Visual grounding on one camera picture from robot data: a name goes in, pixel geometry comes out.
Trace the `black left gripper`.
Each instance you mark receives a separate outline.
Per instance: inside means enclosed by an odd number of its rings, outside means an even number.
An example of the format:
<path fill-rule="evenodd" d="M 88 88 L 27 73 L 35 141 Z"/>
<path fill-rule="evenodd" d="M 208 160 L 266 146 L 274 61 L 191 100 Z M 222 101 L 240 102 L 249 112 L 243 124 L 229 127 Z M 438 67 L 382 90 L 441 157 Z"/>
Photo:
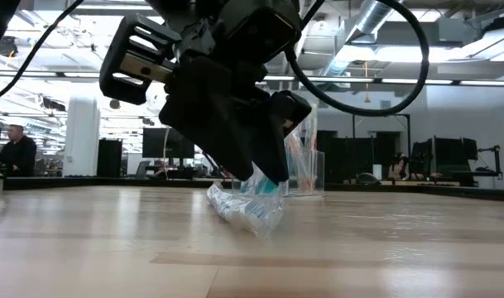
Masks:
<path fill-rule="evenodd" d="M 141 105 L 150 85 L 165 84 L 159 119 L 239 180 L 253 174 L 252 153 L 233 103 L 247 105 L 264 64 L 216 54 L 219 13 L 171 13 L 162 24 L 124 17 L 99 74 L 104 95 Z"/>

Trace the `blue toothbrush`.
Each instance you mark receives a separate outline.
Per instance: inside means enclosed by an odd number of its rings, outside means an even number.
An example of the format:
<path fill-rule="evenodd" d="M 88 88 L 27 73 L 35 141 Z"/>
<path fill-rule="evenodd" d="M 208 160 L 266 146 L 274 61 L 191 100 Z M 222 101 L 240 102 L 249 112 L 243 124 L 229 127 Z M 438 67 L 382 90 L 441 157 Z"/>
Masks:
<path fill-rule="evenodd" d="M 287 184 L 276 185 L 255 164 L 253 170 L 249 179 L 229 189 L 215 181 L 207 189 L 207 201 L 233 228 L 269 238 L 284 214 Z"/>

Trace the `black computer monitor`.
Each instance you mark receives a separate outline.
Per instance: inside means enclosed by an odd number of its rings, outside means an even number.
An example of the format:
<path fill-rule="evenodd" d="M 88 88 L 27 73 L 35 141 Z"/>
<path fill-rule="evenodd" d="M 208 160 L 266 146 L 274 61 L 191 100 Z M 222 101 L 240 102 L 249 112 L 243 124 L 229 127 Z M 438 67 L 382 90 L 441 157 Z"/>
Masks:
<path fill-rule="evenodd" d="M 144 128 L 142 156 L 145 158 L 194 158 L 194 143 L 174 128 Z"/>

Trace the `long ceiling light strip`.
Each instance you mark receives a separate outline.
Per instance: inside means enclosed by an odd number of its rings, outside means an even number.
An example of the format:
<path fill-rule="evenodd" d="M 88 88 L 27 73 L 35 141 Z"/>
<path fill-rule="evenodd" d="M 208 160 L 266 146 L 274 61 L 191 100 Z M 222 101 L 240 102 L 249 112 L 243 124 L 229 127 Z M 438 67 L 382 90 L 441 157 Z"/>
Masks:
<path fill-rule="evenodd" d="M 0 78 L 13 78 L 15 70 L 0 70 Z M 51 71 L 25 71 L 22 79 L 50 79 L 50 80 L 87 80 L 97 81 L 97 72 L 51 72 Z M 267 75 L 265 82 L 289 82 L 297 78 L 289 75 Z M 399 78 L 369 78 L 369 77 L 322 77 L 310 76 L 313 83 L 340 83 L 340 84 L 408 84 L 415 85 L 417 79 Z M 504 80 L 458 80 L 458 79 L 427 79 L 426 85 L 443 85 L 459 87 L 493 87 L 504 88 Z"/>

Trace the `black cabinet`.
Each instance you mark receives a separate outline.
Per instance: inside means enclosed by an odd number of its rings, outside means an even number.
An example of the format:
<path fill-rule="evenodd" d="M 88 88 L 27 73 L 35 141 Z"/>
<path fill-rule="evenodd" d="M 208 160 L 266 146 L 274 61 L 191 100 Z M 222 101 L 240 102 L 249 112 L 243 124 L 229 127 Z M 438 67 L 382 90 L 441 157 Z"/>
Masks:
<path fill-rule="evenodd" d="M 97 176 L 118 178 L 122 162 L 122 141 L 100 139 L 98 144 Z"/>

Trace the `rectangular ceiling light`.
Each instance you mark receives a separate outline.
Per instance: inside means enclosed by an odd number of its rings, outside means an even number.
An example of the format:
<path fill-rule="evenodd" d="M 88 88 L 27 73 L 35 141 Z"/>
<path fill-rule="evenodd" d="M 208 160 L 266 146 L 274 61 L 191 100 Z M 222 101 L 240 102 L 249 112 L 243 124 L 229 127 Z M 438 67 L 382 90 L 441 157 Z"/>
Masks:
<path fill-rule="evenodd" d="M 457 51 L 452 48 L 430 47 L 429 62 L 440 63 L 453 59 Z M 343 46 L 337 59 L 344 62 L 381 61 L 415 63 L 421 62 L 422 53 L 418 46 Z"/>

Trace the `white building column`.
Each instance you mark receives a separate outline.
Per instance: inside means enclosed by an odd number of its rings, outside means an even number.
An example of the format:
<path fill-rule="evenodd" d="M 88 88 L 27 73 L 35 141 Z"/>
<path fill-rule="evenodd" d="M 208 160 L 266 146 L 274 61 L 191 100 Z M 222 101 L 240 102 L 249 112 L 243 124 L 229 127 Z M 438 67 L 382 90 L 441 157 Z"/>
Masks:
<path fill-rule="evenodd" d="M 73 94 L 67 110 L 63 176 L 97 173 L 100 109 L 93 95 Z"/>

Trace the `person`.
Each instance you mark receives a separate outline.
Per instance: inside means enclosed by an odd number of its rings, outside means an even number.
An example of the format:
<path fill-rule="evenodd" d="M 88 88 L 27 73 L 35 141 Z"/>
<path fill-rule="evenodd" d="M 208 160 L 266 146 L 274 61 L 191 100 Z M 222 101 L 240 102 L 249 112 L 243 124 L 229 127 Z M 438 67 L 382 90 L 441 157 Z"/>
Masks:
<path fill-rule="evenodd" d="M 404 179 L 406 177 L 406 166 L 408 162 L 409 158 L 404 153 L 396 153 L 394 163 L 391 167 L 393 179 Z"/>
<path fill-rule="evenodd" d="M 24 134 L 23 126 L 10 124 L 9 142 L 0 152 L 0 162 L 6 166 L 7 176 L 32 177 L 35 173 L 36 143 Z"/>

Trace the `black workstation with monitors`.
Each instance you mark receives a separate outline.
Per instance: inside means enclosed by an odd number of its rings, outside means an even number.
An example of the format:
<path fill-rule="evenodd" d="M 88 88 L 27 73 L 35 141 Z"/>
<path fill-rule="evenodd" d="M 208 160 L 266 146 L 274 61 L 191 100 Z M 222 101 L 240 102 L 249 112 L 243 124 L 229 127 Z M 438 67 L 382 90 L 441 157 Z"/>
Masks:
<path fill-rule="evenodd" d="M 415 142 L 410 154 L 410 178 L 433 182 L 453 181 L 475 187 L 464 144 L 461 139 L 432 137 Z"/>

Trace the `dark partition wall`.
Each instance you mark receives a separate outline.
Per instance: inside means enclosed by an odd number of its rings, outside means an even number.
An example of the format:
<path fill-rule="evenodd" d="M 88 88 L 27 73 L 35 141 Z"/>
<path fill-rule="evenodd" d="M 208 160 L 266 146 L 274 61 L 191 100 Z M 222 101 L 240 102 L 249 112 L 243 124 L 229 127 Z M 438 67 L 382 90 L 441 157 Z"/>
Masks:
<path fill-rule="evenodd" d="M 334 131 L 317 132 L 317 149 L 324 153 L 324 182 L 342 184 L 358 174 L 382 167 L 387 178 L 393 156 L 400 152 L 398 132 L 376 132 L 370 137 L 339 137 Z"/>

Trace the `black aluminium table frame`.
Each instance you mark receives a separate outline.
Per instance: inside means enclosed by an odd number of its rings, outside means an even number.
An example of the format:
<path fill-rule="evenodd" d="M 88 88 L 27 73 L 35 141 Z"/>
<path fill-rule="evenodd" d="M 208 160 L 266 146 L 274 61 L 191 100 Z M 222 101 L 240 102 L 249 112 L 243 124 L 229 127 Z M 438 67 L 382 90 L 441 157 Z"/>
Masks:
<path fill-rule="evenodd" d="M 82 186 L 139 186 L 207 189 L 209 180 L 149 180 L 102 177 L 4 177 L 0 176 L 5 190 L 39 190 Z M 504 202 L 504 190 L 479 189 L 442 185 L 342 185 L 326 184 L 326 191 L 366 192 L 366 193 L 412 193 L 441 195 L 468 199 L 482 199 Z"/>

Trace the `black station frame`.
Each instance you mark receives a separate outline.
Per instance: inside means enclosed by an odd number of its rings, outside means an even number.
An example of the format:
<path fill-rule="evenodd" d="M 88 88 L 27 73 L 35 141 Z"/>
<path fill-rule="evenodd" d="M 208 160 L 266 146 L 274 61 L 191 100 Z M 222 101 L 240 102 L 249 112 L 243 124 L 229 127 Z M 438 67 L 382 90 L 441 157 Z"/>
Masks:
<path fill-rule="evenodd" d="M 410 115 L 366 118 L 352 116 L 354 166 L 359 173 L 368 171 L 386 180 L 389 168 L 400 161 L 399 154 L 409 157 L 411 152 Z"/>

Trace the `silver round air duct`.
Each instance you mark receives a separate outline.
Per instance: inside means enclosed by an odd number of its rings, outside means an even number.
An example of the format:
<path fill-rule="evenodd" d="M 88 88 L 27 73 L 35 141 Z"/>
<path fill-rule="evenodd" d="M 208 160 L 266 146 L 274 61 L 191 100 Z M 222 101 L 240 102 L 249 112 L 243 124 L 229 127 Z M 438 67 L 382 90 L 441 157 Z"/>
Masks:
<path fill-rule="evenodd" d="M 378 31 L 392 13 L 393 10 L 386 4 L 377 0 L 364 0 L 358 15 L 341 21 L 334 37 L 333 58 L 323 68 L 321 75 L 338 77 L 352 62 L 370 60 Z"/>

